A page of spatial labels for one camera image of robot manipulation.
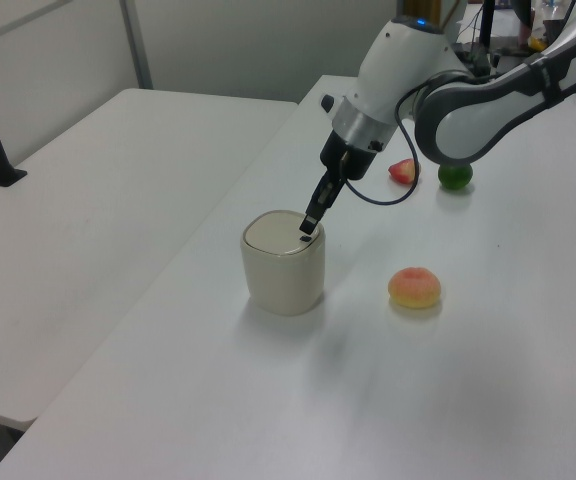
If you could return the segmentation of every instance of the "red fruit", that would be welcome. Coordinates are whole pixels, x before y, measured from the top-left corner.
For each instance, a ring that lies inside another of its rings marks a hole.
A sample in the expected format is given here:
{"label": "red fruit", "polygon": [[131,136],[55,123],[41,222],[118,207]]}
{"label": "red fruit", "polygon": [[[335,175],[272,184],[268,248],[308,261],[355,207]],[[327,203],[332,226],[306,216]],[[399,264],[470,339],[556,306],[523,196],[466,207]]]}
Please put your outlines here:
{"label": "red fruit", "polygon": [[415,161],[412,158],[402,160],[391,165],[388,172],[390,172],[390,178],[395,182],[410,185],[415,179]]}

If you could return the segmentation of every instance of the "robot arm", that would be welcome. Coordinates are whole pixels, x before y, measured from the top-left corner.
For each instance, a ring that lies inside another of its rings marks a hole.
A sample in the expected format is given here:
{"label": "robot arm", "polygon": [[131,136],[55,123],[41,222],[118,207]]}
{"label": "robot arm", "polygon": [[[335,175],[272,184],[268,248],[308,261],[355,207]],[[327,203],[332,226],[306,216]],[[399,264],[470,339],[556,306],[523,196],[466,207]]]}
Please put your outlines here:
{"label": "robot arm", "polygon": [[420,150],[439,164],[478,160],[511,129],[576,93],[576,4],[556,43],[483,85],[472,84],[441,31],[422,20],[389,22],[333,118],[320,155],[326,173],[302,231],[314,230],[346,179],[363,178],[397,129],[395,107],[428,79],[417,97],[400,105],[402,116],[415,121]]}

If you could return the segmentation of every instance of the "toy fruit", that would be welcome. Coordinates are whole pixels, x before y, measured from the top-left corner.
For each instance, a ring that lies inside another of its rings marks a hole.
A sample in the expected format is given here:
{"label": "toy fruit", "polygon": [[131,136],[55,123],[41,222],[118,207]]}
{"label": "toy fruit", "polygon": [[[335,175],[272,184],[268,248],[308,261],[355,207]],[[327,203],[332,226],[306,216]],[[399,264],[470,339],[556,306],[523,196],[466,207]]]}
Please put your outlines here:
{"label": "toy fruit", "polygon": [[448,190],[459,190],[470,183],[472,179],[472,166],[451,167],[441,165],[437,171],[439,181]]}
{"label": "toy fruit", "polygon": [[441,284],[430,270],[409,267],[393,275],[388,282],[388,293],[403,307],[428,308],[439,300]]}
{"label": "toy fruit", "polygon": [[402,160],[391,165],[388,172],[395,182],[410,185],[415,179],[415,161],[412,158]]}

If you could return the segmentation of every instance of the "toy peach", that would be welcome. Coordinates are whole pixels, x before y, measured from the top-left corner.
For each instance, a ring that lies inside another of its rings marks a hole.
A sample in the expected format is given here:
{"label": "toy peach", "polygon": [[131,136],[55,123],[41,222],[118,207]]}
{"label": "toy peach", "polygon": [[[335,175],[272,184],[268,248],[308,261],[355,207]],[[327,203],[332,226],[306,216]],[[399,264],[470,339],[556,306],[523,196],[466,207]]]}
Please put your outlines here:
{"label": "toy peach", "polygon": [[430,270],[409,267],[393,275],[388,282],[388,293],[403,307],[428,308],[439,300],[441,284]]}

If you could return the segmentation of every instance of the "peach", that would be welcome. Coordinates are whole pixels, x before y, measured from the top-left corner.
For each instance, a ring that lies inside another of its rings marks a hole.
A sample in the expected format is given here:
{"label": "peach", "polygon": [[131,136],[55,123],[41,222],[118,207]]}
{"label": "peach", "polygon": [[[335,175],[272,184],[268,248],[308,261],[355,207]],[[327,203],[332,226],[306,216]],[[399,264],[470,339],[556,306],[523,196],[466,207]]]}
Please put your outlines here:
{"label": "peach", "polygon": [[415,180],[415,161],[412,158],[402,160],[388,168],[390,178],[403,185],[410,185]]}
{"label": "peach", "polygon": [[430,270],[409,267],[393,275],[388,282],[388,293],[403,307],[428,308],[439,300],[441,284]]}

